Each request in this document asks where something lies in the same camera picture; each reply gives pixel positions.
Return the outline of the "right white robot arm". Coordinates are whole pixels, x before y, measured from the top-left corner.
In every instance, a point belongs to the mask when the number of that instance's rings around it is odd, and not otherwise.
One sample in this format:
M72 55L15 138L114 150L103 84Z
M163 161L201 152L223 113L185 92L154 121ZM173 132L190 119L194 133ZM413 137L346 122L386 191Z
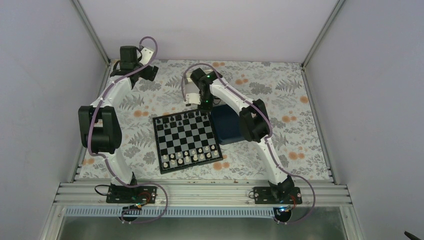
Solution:
M289 174L283 173L279 166L265 103L261 99L246 97L230 86L215 70L205 73L201 68L197 68L190 74L190 79L199 89L200 112L211 112L214 97L217 97L238 115L241 135L246 141L253 143L265 165L272 200L278 204L284 203L289 199L295 185Z

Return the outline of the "dark blue piece box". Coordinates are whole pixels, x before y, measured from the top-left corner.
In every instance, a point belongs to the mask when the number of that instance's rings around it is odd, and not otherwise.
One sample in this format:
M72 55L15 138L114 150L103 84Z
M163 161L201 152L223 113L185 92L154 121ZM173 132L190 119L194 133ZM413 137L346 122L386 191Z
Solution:
M242 142L239 115L227 104L212 108L211 119L220 145Z

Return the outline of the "black grey chess board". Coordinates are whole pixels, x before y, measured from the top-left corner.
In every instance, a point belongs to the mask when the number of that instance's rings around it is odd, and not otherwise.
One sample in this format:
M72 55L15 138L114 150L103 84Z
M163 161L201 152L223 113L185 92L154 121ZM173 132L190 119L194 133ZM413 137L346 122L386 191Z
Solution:
M199 111L200 116L196 116L197 111L199 110L193 109L152 119L159 171L162 175L223 160L211 114ZM194 113L194 118L189 118L190 112ZM170 117L174 117L173 122L170 122ZM214 156L214 151L218 151L217 156ZM207 153L211 153L210 158L207 158ZM204 154L204 159L200 159L200 154ZM197 155L197 161L193 160L194 155ZM190 157L189 163L185 161L186 156ZM182 159L183 164L179 165L178 159ZM171 160L175 160L176 165L172 166ZM168 163L168 168L164 168L163 163Z

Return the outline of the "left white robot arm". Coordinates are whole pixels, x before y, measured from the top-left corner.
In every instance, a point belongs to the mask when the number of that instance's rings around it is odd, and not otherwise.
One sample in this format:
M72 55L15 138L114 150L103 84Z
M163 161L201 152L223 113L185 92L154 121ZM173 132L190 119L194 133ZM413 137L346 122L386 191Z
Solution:
M105 89L90 105L78 109L82 145L91 156L104 159L112 176L111 184L122 186L119 196L128 203L139 197L140 190L134 173L124 160L122 129L116 110L139 80L155 79L159 70L151 65L155 57L156 51L145 46L122 46L119 67L112 70Z

